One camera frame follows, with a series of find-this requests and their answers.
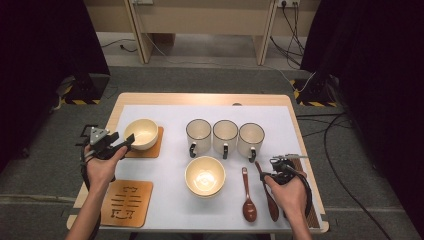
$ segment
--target wooden spoon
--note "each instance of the wooden spoon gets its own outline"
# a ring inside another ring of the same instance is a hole
[[[255,165],[256,165],[256,168],[259,171],[259,174],[261,174],[262,169],[261,169],[261,166],[259,165],[259,163],[257,161],[255,161]],[[269,214],[271,215],[272,221],[276,222],[278,220],[279,215],[280,215],[280,210],[278,209],[277,203],[275,203],[274,199],[269,194],[268,189],[266,188],[265,182],[262,182],[262,184],[264,185],[266,199],[268,201]]]
[[[248,222],[254,222],[256,220],[257,212],[255,204],[253,204],[252,200],[250,199],[249,182],[247,179],[247,168],[243,167],[242,173],[244,189],[246,190],[246,201],[243,204],[243,215]]]

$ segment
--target square coaster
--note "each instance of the square coaster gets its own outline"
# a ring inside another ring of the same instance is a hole
[[[147,150],[137,150],[137,149],[131,149],[125,157],[126,158],[157,158],[159,157],[160,153],[160,146],[162,144],[162,138],[163,138],[163,127],[159,127],[159,135],[158,140],[156,141],[155,145],[153,145],[151,148]]]
[[[131,180],[112,182],[103,201],[101,225],[142,227],[152,190],[152,182]]]

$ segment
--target white tabletop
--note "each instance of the white tabletop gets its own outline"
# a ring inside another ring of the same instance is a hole
[[[139,118],[150,118],[164,128],[158,158],[126,158],[119,162],[116,178],[153,182],[152,196],[144,226],[132,231],[169,232],[283,232],[290,230],[280,212],[280,218],[270,218],[265,192],[253,163],[237,150],[223,160],[211,148],[202,154],[218,159],[227,179],[222,190],[212,198],[199,198],[187,188],[184,172],[192,160],[188,153],[185,127],[196,118],[207,120],[211,126],[228,119],[239,127],[247,122],[261,125],[265,140],[257,160],[263,171],[272,171],[269,159],[279,154],[302,154],[289,109],[285,106],[187,106],[187,105],[125,105],[116,131],[123,141],[125,127]],[[247,167],[252,201],[258,210],[255,222],[247,222],[242,213],[245,190],[241,168]],[[322,220],[317,214],[320,226]]]

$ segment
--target wall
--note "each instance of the wall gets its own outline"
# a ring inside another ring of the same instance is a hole
[[[84,0],[96,32],[133,32],[124,0]]]
[[[320,4],[320,0],[300,0],[299,16],[297,23],[298,37],[307,37],[309,29],[311,28],[312,21],[314,20],[315,13]],[[284,13],[292,28],[295,24],[295,9],[285,8]],[[272,23],[271,36],[292,36],[292,32],[284,17],[282,8],[277,8],[275,12],[274,21]]]

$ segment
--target cream bowl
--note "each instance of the cream bowl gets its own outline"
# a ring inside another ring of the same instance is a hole
[[[125,139],[134,133],[135,141],[131,148],[147,150],[155,145],[158,140],[158,125],[150,119],[138,119],[130,123],[124,132]]]
[[[224,166],[213,157],[198,157],[188,164],[185,171],[185,181],[187,187],[196,196],[214,196],[224,185]]]

